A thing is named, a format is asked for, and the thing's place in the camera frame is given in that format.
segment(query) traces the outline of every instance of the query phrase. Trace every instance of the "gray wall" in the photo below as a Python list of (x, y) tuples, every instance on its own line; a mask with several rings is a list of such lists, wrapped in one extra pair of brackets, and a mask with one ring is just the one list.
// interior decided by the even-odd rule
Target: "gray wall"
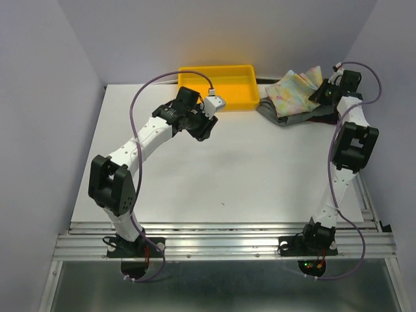
[(37, 311), (103, 96), (56, 0), (0, 3), (0, 310)]
[(180, 66), (283, 76), (343, 60), (376, 0), (58, 0), (98, 76), (137, 83)]
[[(409, 297), (416, 309), (416, 2), (379, 0), (346, 59), (373, 66), (383, 82), (381, 100), (365, 108), (380, 137), (364, 171), (376, 210), (391, 223)], [(370, 99), (370, 74), (360, 87)]]

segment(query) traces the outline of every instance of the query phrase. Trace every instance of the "white table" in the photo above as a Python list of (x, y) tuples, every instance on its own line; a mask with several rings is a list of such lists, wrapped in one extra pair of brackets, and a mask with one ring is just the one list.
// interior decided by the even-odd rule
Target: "white table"
[[(139, 88), (107, 87), (72, 222), (109, 221), (87, 194), (90, 163), (132, 137), (129, 106)], [(148, 87), (136, 103), (137, 127), (176, 92), (174, 84)], [(307, 122), (280, 128), (255, 111), (217, 116), (209, 140), (197, 142), (184, 131), (144, 163), (135, 207), (139, 221), (308, 222), (328, 184), (334, 126)], [(353, 222), (362, 222), (362, 208), (357, 185), (351, 186), (341, 209)]]

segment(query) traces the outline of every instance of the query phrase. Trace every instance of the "pile of clothes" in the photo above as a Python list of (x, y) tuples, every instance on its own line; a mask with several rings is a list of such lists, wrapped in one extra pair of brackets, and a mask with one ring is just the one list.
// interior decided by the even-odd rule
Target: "pile of clothes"
[(334, 113), (334, 105), (320, 105), (309, 100), (321, 84), (320, 66), (300, 75), (289, 70), (280, 81), (266, 87), (268, 97), (260, 100), (257, 111), (280, 126), (305, 121), (336, 124), (338, 114)]

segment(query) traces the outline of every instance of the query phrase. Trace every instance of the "yellow tray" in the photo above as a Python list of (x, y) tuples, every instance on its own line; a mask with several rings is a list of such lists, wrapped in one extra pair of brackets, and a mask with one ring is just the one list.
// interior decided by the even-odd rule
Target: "yellow tray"
[[(253, 110), (260, 102), (252, 65), (181, 67), (179, 70), (206, 74), (214, 84), (215, 94), (226, 101), (225, 111)], [(208, 95), (207, 81), (192, 73), (179, 74), (177, 85), (198, 91), (203, 98)]]

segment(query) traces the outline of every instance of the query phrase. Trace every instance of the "tie-dye cloth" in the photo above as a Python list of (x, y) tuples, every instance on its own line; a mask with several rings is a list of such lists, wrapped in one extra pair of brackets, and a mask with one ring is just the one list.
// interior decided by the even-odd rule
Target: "tie-dye cloth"
[(292, 70), (275, 84), (266, 87), (266, 93), (276, 106), (278, 117), (292, 116), (302, 112), (311, 112), (319, 106), (308, 100), (322, 84), (320, 66), (311, 68), (298, 75)]

